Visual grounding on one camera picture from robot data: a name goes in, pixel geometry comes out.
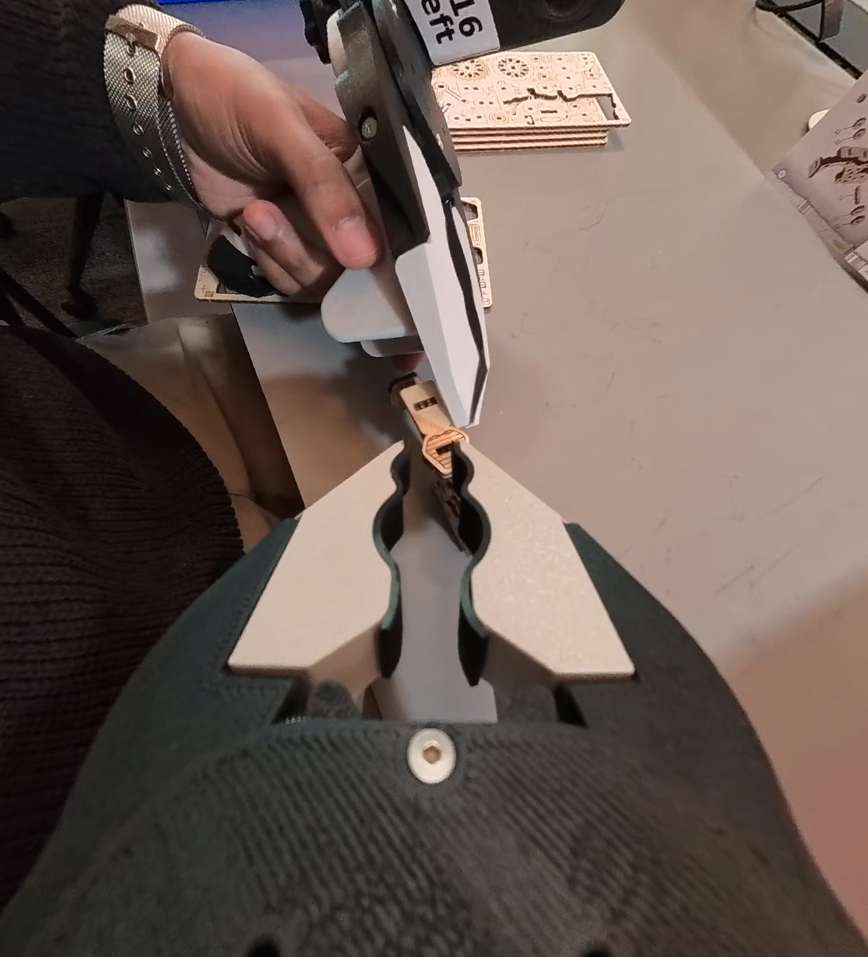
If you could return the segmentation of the stack of wooden sheets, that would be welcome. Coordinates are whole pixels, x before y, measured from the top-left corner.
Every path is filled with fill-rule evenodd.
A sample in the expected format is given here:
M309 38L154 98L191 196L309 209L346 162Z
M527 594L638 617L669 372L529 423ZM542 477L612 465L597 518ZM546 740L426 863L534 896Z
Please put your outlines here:
M435 68L431 86L458 152L600 148L631 124L591 52L486 54Z

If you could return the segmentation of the grey mesh watch band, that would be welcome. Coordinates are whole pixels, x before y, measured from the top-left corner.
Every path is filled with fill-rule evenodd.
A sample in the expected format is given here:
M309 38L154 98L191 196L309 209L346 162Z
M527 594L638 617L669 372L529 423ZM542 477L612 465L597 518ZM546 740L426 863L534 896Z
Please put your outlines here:
M154 6L123 6L105 22L103 68L111 109L131 152L166 198L201 210L164 80L166 48L185 34L201 31Z

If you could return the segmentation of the wooden puzzle sheet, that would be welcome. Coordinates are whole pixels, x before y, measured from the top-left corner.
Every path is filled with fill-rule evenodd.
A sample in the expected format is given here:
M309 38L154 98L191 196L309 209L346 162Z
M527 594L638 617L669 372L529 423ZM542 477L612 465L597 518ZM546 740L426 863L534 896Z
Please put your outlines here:
M461 207L464 210L466 230L474 252L481 299L485 310L490 310L493 305L493 294L489 273L483 204L479 198L463 196L461 198ZM201 265L198 270L193 294L199 302L215 305L267 305L285 303L310 305L318 302L318 299L312 299L311 297L297 298L284 296L277 292L261 297L240 294L226 287L221 279L217 277L207 265Z

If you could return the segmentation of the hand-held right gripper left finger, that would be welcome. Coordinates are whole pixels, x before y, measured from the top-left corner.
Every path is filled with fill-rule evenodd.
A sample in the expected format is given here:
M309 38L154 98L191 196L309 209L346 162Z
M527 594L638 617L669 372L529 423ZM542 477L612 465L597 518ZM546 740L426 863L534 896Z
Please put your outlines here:
M229 658L231 671L305 684L371 684L380 637L398 597L381 509L403 493L398 441L296 521Z

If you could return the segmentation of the person's left forearm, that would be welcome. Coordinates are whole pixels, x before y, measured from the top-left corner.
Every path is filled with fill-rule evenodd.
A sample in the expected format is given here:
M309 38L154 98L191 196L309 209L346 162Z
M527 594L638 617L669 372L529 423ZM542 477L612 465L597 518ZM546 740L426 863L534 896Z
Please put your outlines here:
M0 1L0 195L69 198L98 188L166 202L117 126L105 26L118 1Z

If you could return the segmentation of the person's left hand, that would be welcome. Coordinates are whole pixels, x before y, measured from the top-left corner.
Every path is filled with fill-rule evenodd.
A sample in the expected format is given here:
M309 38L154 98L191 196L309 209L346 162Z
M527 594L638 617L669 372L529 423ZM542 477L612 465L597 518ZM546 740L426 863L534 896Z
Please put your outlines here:
M343 118L193 32L169 41L162 64L196 194L240 230L274 289L312 293L378 261L383 235L345 167L357 139Z

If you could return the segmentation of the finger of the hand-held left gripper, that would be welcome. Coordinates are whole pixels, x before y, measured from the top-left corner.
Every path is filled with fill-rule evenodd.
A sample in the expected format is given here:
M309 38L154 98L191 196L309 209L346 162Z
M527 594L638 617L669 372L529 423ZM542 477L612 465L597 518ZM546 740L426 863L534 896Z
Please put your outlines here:
M460 196L449 198L449 251L461 289L464 307L464 361L471 371L461 394L466 400L468 427L479 424L488 386L490 358L485 309L477 276L477 263L467 232Z
M471 428L481 413L481 294L464 214L443 199L424 154L404 131L428 239L396 256L395 273L451 423Z

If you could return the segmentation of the wooden model part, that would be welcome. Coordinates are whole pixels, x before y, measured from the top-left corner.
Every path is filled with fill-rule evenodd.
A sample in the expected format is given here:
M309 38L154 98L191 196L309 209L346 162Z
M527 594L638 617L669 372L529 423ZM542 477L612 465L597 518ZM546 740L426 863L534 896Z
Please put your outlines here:
M433 492L452 539L464 555L470 556L460 535L462 500L453 481L453 448L467 442L468 435L452 424L433 381L422 381L409 373L394 380L389 392L392 404L406 413L421 457L435 476Z

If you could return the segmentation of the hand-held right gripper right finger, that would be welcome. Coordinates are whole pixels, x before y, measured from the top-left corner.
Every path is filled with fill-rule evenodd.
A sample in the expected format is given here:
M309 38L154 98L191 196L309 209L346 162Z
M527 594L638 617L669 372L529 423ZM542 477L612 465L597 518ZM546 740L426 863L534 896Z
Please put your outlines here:
M635 666L560 514L469 443L452 449L470 685L628 680Z

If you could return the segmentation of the grey desk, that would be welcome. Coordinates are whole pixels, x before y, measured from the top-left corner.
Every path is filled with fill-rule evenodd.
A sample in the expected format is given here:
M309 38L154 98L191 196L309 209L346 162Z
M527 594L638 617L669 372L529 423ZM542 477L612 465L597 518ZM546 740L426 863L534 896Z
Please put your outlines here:
M751 2L626 2L604 149L464 156L474 447L670 609L868 937L868 293L766 174L851 78Z

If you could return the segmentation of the assembly instruction booklet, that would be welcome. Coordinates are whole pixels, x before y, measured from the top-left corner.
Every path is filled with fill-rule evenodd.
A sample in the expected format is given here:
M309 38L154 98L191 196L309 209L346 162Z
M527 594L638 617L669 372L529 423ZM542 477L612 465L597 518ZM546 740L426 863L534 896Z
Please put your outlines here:
M868 290L868 70L774 165L770 177Z

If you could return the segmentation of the black chair legs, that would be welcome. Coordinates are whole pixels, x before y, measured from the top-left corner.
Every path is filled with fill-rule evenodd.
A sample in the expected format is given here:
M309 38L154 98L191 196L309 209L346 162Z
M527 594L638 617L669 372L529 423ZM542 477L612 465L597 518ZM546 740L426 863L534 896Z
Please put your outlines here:
M84 289L83 278L106 196L107 192L101 189L91 194L81 195L74 201L69 233L66 296L61 305L69 317L82 324L83 329L94 329L97 320L97 303L95 298ZM0 207L15 200L15 197L0 196ZM15 233L12 220L0 208L0 240L9 240ZM0 281L10 300L27 310L41 326L72 337L78 335L1 267Z

